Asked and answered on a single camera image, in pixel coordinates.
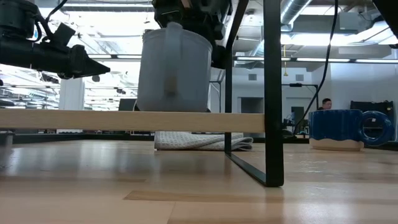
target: mug handle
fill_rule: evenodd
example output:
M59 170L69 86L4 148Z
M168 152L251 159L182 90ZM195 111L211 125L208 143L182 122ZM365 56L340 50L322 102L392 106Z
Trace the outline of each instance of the mug handle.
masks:
M182 26L176 22L169 22L164 41L164 91L167 95L177 93L177 73L181 64L181 35Z
M363 131L363 123L369 118L376 118L382 121L383 132L377 138L370 138ZM390 119L384 113L378 111L367 111L363 113L363 118L359 124L358 131L363 143L369 146L380 146L391 140L391 137L394 134L394 126L392 125Z

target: white cloth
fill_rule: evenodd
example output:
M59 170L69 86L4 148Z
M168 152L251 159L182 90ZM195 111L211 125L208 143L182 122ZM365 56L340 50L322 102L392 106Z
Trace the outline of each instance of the white cloth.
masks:
M232 134L232 150L250 151L253 138L245 138L242 133ZM157 131L157 150L224 150L224 134L192 134L188 132Z

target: blue ceramic mug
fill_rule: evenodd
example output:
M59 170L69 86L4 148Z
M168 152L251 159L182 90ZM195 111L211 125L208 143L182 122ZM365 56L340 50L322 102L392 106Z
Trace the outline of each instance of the blue ceramic mug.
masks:
M363 123L374 118L382 121L382 134L370 138L363 131ZM359 151L364 143L379 146L388 142L394 127L388 117L378 111L321 110L310 113L310 145L314 149Z

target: black table frame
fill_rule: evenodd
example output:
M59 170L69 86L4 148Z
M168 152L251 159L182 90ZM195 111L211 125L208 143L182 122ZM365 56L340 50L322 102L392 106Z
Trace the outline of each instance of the black table frame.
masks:
M226 44L225 113L232 113L232 46L248 0L239 0ZM265 0L264 8L264 126L266 130L266 172L255 168L231 152L231 133L225 133L226 157L266 187L284 184L282 142L282 62L280 52L280 1Z

